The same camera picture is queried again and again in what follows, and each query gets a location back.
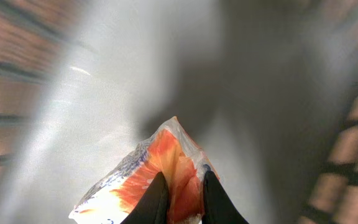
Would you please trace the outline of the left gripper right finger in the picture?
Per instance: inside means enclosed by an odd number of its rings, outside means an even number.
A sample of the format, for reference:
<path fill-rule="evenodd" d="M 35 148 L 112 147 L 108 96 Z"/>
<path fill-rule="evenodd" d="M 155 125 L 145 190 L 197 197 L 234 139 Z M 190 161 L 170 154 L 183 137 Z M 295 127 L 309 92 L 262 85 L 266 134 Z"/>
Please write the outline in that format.
<path fill-rule="evenodd" d="M 203 180 L 202 224 L 249 224 L 238 212 L 216 174 L 209 170 Z"/>

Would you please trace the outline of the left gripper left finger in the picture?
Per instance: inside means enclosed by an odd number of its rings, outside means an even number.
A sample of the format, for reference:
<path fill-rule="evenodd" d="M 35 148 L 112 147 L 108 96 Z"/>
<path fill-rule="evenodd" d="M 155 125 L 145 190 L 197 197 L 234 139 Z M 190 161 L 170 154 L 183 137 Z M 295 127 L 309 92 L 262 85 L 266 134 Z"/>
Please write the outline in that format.
<path fill-rule="evenodd" d="M 168 185 L 163 173 L 159 172 L 121 224 L 166 224 L 168 208 Z"/>

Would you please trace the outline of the orange small box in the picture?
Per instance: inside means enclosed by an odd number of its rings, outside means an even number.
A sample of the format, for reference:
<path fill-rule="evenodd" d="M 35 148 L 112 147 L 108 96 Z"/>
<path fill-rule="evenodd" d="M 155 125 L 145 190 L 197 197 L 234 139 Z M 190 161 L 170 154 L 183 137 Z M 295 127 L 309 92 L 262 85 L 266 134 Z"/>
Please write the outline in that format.
<path fill-rule="evenodd" d="M 77 223 L 121 223 L 162 173 L 169 190 L 167 222 L 200 223 L 209 170 L 214 167 L 205 152 L 172 117 L 95 183 L 68 217 Z"/>

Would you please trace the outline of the grey plastic mesh basket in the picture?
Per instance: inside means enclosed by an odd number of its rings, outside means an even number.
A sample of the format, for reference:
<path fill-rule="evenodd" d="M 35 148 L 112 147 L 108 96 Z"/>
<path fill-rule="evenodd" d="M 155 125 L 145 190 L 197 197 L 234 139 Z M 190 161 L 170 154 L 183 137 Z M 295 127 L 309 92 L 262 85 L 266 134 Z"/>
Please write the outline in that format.
<path fill-rule="evenodd" d="M 176 116 L 251 223 L 294 223 L 351 107 L 358 4 L 100 1 L 6 162 L 0 223 L 68 223 Z"/>

